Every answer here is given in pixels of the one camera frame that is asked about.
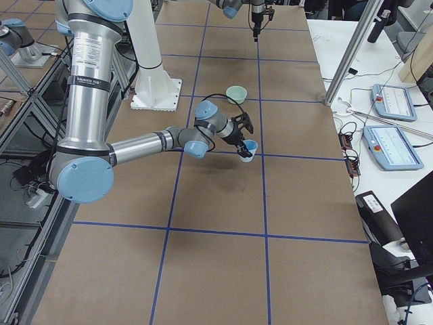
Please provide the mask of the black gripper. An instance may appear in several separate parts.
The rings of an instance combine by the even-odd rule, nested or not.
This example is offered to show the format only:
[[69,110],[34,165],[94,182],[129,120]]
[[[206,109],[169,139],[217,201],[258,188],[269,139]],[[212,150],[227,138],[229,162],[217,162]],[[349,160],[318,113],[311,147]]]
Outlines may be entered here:
[[260,29],[262,27],[263,20],[264,20],[263,12],[251,13],[251,21],[254,24],[252,32],[253,32],[253,39],[255,43],[256,43],[256,37],[258,37],[260,34]]
[[235,146],[241,158],[252,158],[253,154],[248,151],[241,130],[233,128],[233,123],[228,123],[223,129],[223,141],[229,145]]

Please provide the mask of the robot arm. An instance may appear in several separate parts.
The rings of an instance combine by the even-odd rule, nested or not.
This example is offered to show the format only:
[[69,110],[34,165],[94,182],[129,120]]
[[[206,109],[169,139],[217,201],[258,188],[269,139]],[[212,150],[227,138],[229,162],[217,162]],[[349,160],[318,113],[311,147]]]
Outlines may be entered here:
[[112,63],[123,30],[130,33],[139,65],[134,109],[175,110],[181,80],[163,68],[149,1],[58,1],[56,9],[59,32],[73,38],[66,134],[49,168],[61,196],[79,204],[95,202],[111,190],[116,165],[174,148],[202,158],[214,137],[235,146],[244,160],[253,158],[243,135],[254,130],[247,113],[229,118],[209,100],[196,108],[190,129],[169,127],[107,143]]
[[272,5],[268,1],[219,1],[210,0],[207,3],[219,11],[227,21],[228,28],[234,28],[234,20],[240,16],[244,9],[247,13],[247,28],[252,33],[255,43],[259,42],[262,31],[273,20],[275,13]]

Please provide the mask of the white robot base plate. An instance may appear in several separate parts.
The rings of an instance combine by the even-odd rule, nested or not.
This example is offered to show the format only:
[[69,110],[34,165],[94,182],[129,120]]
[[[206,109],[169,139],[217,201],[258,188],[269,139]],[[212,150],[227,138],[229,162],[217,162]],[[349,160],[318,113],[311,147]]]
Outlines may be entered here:
[[162,83],[155,83],[148,77],[146,81],[137,81],[131,109],[174,112],[178,106],[181,86],[181,79],[169,78]]

